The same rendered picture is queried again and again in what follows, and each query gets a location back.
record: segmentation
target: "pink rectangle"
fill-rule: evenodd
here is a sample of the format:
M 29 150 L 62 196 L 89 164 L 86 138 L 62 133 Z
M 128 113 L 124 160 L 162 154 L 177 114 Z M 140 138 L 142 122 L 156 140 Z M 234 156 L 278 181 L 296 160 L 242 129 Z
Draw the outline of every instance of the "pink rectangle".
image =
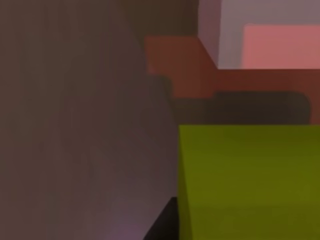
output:
M 246 25 L 242 68 L 320 69 L 320 25 Z

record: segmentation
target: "green block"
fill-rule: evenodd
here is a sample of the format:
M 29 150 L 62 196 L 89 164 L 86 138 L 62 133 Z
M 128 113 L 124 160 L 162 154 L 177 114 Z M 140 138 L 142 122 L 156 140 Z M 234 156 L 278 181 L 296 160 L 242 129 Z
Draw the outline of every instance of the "green block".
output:
M 320 126 L 179 127 L 180 240 L 320 239 Z

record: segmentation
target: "white block side face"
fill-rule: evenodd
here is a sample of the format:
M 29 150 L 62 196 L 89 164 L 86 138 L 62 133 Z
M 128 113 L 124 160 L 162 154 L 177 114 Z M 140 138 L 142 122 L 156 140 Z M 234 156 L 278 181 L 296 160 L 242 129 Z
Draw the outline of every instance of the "white block side face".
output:
M 215 1 L 200 0 L 198 24 L 199 38 L 213 57 L 217 46 L 210 39 L 217 33 L 209 32 L 214 31 L 209 24 L 217 22 L 212 13 L 218 11 L 210 2 Z M 221 0 L 218 60 L 212 59 L 219 69 L 240 69 L 246 25 L 320 25 L 319 9 L 319 0 Z

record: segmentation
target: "pink square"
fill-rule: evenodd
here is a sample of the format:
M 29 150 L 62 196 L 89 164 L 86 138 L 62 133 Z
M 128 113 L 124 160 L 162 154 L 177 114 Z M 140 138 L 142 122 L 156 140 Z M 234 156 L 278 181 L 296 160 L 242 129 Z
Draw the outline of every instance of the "pink square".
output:
M 242 68 L 320 69 L 320 25 L 246 25 Z

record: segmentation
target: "green block side face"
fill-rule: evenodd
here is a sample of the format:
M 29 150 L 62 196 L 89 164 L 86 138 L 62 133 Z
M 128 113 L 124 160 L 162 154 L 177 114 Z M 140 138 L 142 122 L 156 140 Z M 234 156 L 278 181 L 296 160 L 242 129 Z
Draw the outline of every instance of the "green block side face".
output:
M 180 240 L 320 239 L 320 126 L 179 127 Z

